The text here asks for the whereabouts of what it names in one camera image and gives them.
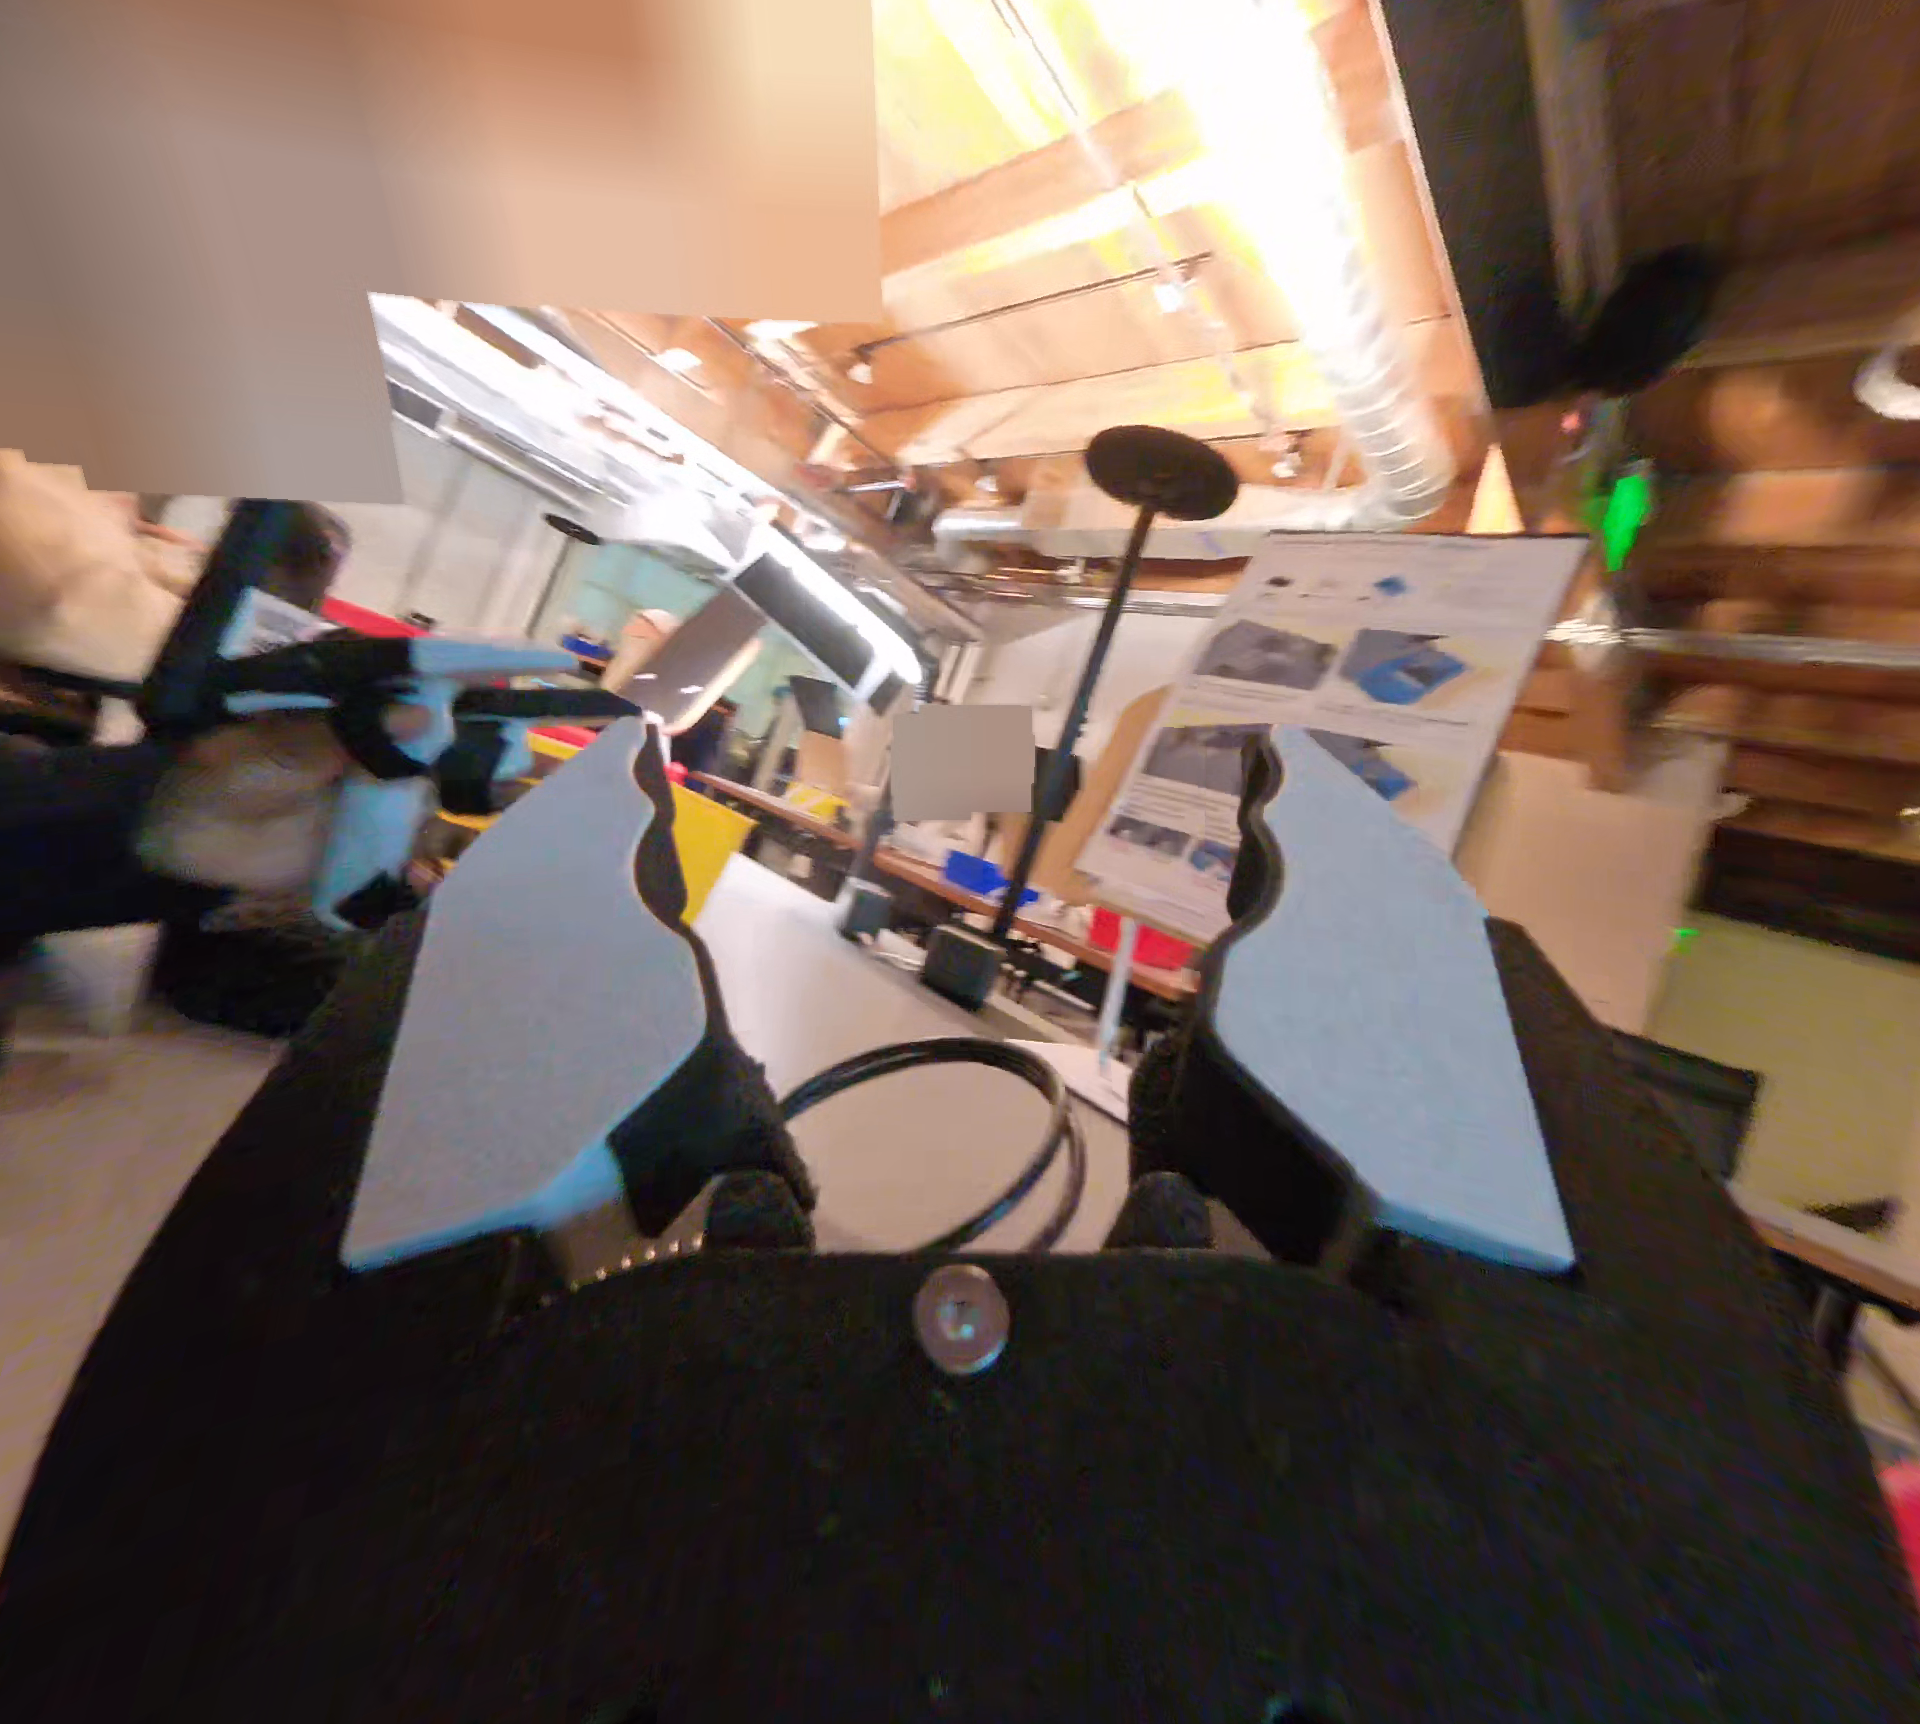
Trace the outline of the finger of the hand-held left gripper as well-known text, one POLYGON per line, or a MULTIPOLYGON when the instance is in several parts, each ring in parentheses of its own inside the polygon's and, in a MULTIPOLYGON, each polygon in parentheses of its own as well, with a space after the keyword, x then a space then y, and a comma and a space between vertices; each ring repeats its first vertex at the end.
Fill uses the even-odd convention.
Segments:
POLYGON ((607 724, 641 718, 641 704, 598 686, 462 683, 451 696, 459 724, 607 724))
POLYGON ((413 676, 494 686, 518 676, 574 676, 578 661, 554 644, 416 635, 406 644, 413 676))

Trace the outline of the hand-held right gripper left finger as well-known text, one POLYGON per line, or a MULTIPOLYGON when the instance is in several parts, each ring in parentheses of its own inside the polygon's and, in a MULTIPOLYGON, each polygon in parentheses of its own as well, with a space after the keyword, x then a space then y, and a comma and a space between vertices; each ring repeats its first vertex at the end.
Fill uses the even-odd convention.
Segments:
POLYGON ((473 843, 431 898, 340 1238, 350 1273, 621 1198, 612 1131, 696 1052, 707 1000, 654 717, 621 718, 473 843))

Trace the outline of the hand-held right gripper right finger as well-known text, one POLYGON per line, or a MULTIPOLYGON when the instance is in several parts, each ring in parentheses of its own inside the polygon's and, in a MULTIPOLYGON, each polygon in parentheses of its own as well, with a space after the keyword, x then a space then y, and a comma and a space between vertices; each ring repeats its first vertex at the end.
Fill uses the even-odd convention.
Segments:
POLYGON ((1201 1026, 1282 1131, 1313 1141, 1365 1217, 1530 1277, 1572 1233, 1489 916, 1449 856, 1307 731, 1246 776, 1246 909, 1211 942, 1201 1026))

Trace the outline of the yellow plastic bin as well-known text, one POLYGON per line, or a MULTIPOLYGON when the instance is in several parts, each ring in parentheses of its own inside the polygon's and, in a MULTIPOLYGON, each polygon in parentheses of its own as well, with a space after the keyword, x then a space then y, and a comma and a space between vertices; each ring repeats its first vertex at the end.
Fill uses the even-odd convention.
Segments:
POLYGON ((679 919, 691 926, 698 920, 725 867, 752 837, 754 818, 691 788, 679 777, 670 777, 669 788, 673 801, 673 851, 682 874, 679 919))

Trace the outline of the person's left forearm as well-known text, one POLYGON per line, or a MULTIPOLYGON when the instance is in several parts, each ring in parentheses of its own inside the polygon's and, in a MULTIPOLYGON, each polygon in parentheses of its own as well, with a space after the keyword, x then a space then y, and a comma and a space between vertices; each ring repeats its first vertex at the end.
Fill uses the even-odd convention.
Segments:
POLYGON ((153 874, 136 828, 176 746, 3 738, 3 969, 44 938, 199 920, 232 889, 153 874))

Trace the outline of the small red bin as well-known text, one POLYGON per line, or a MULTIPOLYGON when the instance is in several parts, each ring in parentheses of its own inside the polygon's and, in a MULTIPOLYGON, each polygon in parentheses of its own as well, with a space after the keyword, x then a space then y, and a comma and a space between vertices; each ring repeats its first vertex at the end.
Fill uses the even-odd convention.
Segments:
POLYGON ((1136 969, 1156 969, 1156 970, 1185 970, 1192 959, 1197 956, 1197 945, 1159 931, 1156 926, 1129 920, 1108 907, 1090 907, 1089 909, 1089 926, 1085 926, 1085 942, 1099 949, 1108 956, 1115 956, 1120 940, 1122 940, 1122 926, 1134 926, 1134 966, 1136 969))

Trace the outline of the black studio light panel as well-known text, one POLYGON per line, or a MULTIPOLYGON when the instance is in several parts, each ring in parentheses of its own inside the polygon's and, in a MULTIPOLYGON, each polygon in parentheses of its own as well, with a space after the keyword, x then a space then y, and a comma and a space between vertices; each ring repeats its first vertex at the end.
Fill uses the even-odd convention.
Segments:
POLYGON ((922 692, 922 651, 875 608, 782 541, 725 574, 725 584, 785 635, 848 699, 886 710, 922 692))

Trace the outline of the white flat stand base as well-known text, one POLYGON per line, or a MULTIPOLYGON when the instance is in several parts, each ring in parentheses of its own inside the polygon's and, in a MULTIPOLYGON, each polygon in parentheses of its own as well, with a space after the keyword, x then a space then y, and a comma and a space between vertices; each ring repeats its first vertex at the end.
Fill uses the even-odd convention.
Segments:
POLYGON ((1059 1084, 1090 1110, 1128 1126, 1134 1066, 1090 1043, 1033 1042, 1030 1050, 1050 1063, 1059 1084))

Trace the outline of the instruction board with white stand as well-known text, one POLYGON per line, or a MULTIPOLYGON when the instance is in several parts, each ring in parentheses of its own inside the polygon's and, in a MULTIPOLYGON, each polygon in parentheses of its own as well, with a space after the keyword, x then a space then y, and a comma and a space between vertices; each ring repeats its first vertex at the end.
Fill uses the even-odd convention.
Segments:
POLYGON ((1449 860, 1588 559, 1577 535, 1282 531, 1115 717, 1071 874, 1197 945, 1226 926, 1243 752, 1304 737, 1449 860))

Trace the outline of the wooden work table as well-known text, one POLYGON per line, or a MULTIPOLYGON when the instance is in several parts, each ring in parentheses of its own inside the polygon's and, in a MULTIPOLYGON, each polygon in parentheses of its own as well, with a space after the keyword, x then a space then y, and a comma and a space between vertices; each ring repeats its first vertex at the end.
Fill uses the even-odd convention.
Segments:
MULTIPOLYGON (((836 851, 848 863, 859 856, 859 840, 848 828, 829 823, 826 818, 816 818, 801 805, 792 805, 789 801, 754 793, 743 783, 733 783, 729 777, 687 776, 684 781, 698 793, 747 809, 757 823, 773 823, 782 832, 805 833, 813 844, 836 851)), ((872 867, 882 881, 914 886, 931 896, 934 900, 946 905, 948 913, 964 913, 976 920, 994 920, 995 916, 995 900, 991 900, 987 896, 976 896, 959 884, 950 884, 929 865, 904 856, 892 847, 875 847, 872 867)), ((1026 916, 1012 919, 1012 934, 1030 942, 1040 942, 1085 969, 1099 969, 1106 975, 1114 975, 1120 969, 1115 942, 1099 945, 1075 931, 1066 931, 1044 920, 1033 920, 1026 916)), ((1139 962, 1128 966, 1124 983, 1129 987, 1152 994, 1156 1000, 1163 1000, 1166 1004, 1188 1001, 1197 994, 1197 977, 1192 970, 1142 969, 1139 962)))

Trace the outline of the black box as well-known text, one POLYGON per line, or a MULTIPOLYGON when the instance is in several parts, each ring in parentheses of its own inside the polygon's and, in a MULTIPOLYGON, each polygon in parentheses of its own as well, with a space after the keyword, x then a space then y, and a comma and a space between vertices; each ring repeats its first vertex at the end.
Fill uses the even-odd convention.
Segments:
POLYGON ((925 931, 921 986, 964 1014, 983 1014, 1004 970, 1004 940, 959 923, 925 931))

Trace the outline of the dark metal pole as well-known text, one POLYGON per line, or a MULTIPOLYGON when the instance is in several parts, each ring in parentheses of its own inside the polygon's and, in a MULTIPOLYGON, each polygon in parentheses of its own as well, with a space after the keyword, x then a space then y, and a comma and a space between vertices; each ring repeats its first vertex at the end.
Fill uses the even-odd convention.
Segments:
POLYGON ((1145 542, 1152 523, 1160 517, 1174 523, 1209 523, 1229 511, 1236 497, 1236 472, 1220 450, 1160 426, 1129 422, 1094 434, 1085 448, 1085 471, 1094 489, 1124 504, 1134 511, 1134 520, 1096 629, 1079 664, 1068 709, 1059 718, 1055 745, 1045 751, 1012 867, 1004 875, 1004 889, 987 928, 994 945, 1004 945, 1019 920, 1019 905, 1037 863, 1044 828, 1066 787, 1068 763, 1111 651, 1128 591, 1145 559, 1145 542))

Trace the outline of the silver spiral air duct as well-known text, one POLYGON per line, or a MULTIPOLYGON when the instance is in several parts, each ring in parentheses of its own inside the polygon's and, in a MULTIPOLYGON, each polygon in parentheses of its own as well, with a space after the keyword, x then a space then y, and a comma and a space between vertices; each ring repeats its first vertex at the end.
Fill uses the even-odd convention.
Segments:
POLYGON ((1451 450, 1358 243, 1334 251, 1314 317, 1299 321, 1359 460, 1355 527, 1398 531, 1436 514, 1451 486, 1451 450))

